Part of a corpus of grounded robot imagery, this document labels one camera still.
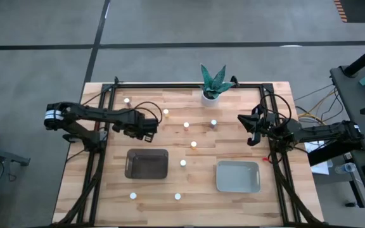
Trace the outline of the clear water bottle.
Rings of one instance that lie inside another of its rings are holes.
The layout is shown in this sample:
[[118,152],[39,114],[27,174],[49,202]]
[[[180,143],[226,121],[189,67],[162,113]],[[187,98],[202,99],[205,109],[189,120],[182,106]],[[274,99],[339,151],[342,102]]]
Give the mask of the clear water bottle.
[[335,167],[335,172],[337,174],[347,174],[352,173],[356,170],[356,165],[352,162],[344,163],[343,165],[339,165]]

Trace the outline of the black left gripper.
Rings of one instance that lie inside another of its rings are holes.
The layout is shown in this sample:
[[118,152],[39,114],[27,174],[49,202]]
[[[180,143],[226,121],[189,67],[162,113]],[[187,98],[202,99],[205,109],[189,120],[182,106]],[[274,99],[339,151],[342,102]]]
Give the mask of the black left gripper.
[[151,143],[155,132],[150,131],[142,113],[126,113],[115,118],[112,130],[123,131],[124,135]]

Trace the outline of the green plant in white pot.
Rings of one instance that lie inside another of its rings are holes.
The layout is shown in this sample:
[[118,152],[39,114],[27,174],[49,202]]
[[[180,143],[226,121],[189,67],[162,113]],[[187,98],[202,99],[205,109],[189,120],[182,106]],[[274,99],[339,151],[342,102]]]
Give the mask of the green plant in white pot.
[[234,82],[225,82],[226,65],[224,65],[214,77],[210,76],[208,69],[203,65],[201,66],[201,73],[203,77],[203,85],[200,86],[202,90],[202,103],[204,106],[216,106],[219,101],[219,96],[228,91]]

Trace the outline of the white paper sheet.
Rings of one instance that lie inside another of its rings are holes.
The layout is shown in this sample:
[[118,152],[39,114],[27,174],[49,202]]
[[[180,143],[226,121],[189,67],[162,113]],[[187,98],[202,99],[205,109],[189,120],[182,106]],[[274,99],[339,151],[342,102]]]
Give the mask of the white paper sheet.
[[[311,151],[318,149],[318,147],[323,146],[324,141],[312,141],[312,142],[305,142],[304,146],[306,151],[310,153]],[[329,175],[329,168],[333,167],[333,162],[331,160],[319,163],[317,165],[311,166],[311,171],[313,174],[323,174]]]

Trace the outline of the white plastic bin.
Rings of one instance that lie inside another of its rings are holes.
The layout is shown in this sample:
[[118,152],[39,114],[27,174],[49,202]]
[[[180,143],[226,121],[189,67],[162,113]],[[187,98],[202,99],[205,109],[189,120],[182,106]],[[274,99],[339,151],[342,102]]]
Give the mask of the white plastic bin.
[[227,193],[259,193],[259,165],[254,161],[219,161],[216,166],[216,188]]

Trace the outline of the black mat orange striped edge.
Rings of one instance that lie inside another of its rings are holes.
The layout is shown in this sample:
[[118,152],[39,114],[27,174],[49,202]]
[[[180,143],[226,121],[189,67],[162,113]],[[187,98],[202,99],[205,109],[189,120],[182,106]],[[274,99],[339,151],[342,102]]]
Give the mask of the black mat orange striped edge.
[[344,23],[365,23],[365,0],[333,0]]

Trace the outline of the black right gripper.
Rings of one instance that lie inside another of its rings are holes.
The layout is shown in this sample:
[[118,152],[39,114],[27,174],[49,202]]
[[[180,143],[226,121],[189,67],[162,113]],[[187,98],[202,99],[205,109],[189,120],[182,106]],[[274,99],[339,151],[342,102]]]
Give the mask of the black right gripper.
[[272,136],[271,127],[275,118],[266,109],[264,109],[264,115],[261,119],[253,118],[251,115],[238,115],[238,120],[247,132],[252,133],[250,138],[251,146],[258,144],[262,137]]

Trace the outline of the grey side desk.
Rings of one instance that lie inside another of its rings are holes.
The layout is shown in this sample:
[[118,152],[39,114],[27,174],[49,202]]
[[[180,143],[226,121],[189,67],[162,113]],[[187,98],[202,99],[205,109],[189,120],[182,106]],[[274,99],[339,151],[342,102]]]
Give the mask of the grey side desk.
[[345,76],[340,67],[332,68],[330,74],[350,120],[359,126],[364,135],[362,149],[353,151],[352,157],[365,187],[365,115],[360,114],[360,110],[365,108],[365,86],[359,83],[365,76],[365,67],[359,70],[354,78]]

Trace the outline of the dark transparent plastic bin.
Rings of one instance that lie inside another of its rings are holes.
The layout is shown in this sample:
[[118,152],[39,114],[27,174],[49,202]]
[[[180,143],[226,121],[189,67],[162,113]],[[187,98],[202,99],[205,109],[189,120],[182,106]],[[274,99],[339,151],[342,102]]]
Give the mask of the dark transparent plastic bin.
[[128,179],[165,179],[169,153],[166,149],[130,149],[127,152],[125,176]]

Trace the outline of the black stand beam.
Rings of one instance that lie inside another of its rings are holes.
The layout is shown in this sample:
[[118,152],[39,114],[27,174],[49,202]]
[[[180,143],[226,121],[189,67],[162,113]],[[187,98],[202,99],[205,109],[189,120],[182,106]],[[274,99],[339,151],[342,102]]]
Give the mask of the black stand beam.
[[323,148],[310,152],[308,154],[309,165],[314,166],[353,150],[362,149],[363,139],[362,134],[339,136]]

